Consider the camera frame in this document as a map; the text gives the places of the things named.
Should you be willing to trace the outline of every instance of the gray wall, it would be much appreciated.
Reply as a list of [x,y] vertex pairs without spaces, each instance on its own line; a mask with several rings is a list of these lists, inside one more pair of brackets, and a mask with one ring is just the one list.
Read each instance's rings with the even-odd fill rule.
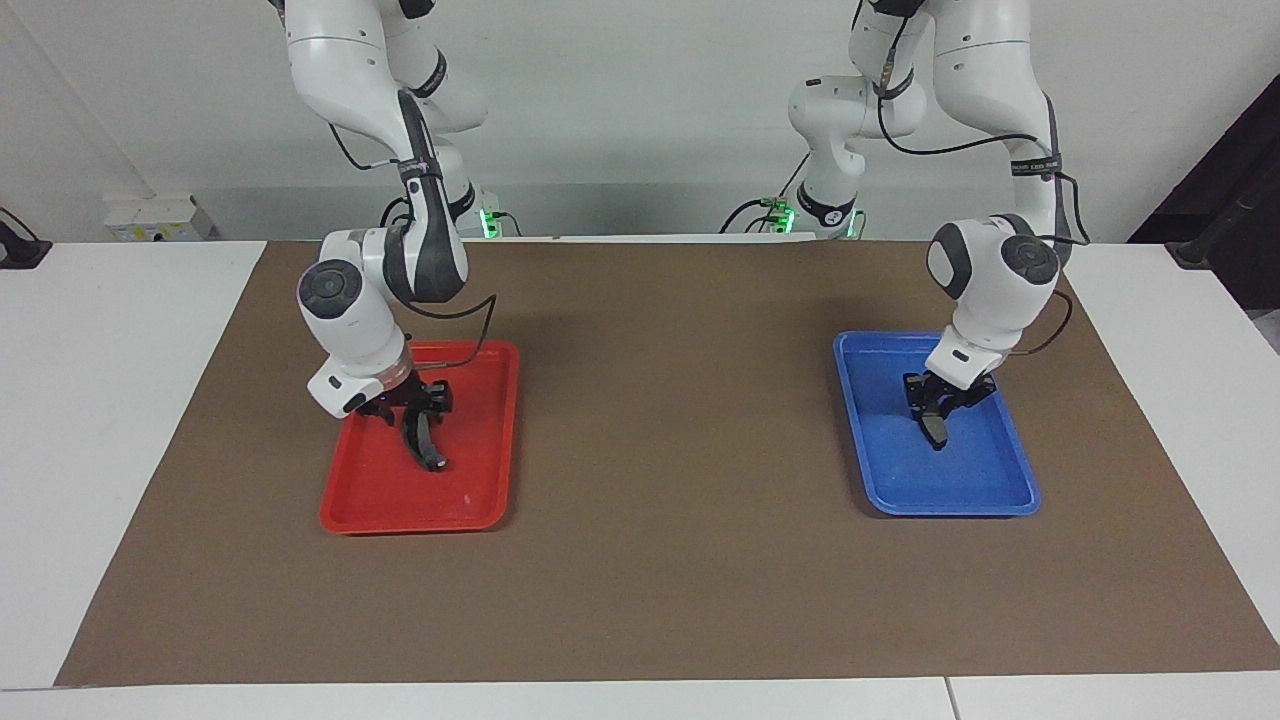
[[[1100,240],[1125,240],[1280,73],[1275,0],[1032,1],[1037,74]],[[808,76],[849,72],[852,5],[444,0],[433,20],[492,97],[489,123],[457,143],[526,232],[705,232],[776,192],[804,152],[786,100]],[[58,240],[105,238],[101,197],[140,178],[193,192],[232,237],[375,222],[394,172],[346,165],[294,96],[280,35],[264,0],[0,0],[0,202]],[[68,118],[77,102],[87,118]],[[933,110],[911,145],[974,137]],[[1009,209],[1000,147],[863,149],[872,237]]]

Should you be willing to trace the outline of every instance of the red tray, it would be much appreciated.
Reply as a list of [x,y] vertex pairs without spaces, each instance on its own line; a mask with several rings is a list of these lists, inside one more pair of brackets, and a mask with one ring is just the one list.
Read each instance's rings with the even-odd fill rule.
[[[415,363],[463,360],[474,342],[412,342]],[[511,486],[520,352],[508,342],[484,343],[462,368],[426,370],[448,380],[453,413],[431,428],[449,459],[428,473],[404,447],[401,428],[380,418],[349,415],[338,438],[320,524],[343,536],[484,530],[502,520]]]

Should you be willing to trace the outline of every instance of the brown table surface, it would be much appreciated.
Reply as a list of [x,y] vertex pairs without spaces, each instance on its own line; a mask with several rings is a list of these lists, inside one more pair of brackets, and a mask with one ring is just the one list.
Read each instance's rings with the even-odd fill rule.
[[266,249],[59,684],[1280,669],[1083,313],[998,373],[1039,514],[869,506],[831,342],[946,324],[923,245],[471,246],[458,306],[499,291],[522,352],[511,511],[329,536],[315,250]]

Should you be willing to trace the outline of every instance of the white tabletop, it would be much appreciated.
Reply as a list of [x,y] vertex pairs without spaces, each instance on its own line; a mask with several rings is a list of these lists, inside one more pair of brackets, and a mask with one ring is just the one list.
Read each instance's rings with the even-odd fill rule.
[[[0,432],[0,687],[51,685],[261,249],[61,245],[38,270],[0,274],[0,383],[19,410]],[[1068,275],[1277,633],[1280,357],[1211,274],[1178,270],[1160,247],[1085,249]],[[63,442],[78,418],[77,442]],[[1280,673],[29,691],[0,693],[0,717],[932,720],[954,717],[952,702],[964,720],[1276,717]]]

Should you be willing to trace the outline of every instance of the blue tray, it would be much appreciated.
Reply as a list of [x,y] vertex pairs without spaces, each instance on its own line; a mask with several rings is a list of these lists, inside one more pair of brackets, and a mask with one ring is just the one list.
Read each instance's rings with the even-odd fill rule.
[[1000,392],[947,419],[936,452],[911,419],[902,375],[924,370],[937,334],[851,332],[836,338],[863,484],[890,515],[1014,518],[1039,510],[1041,495]]

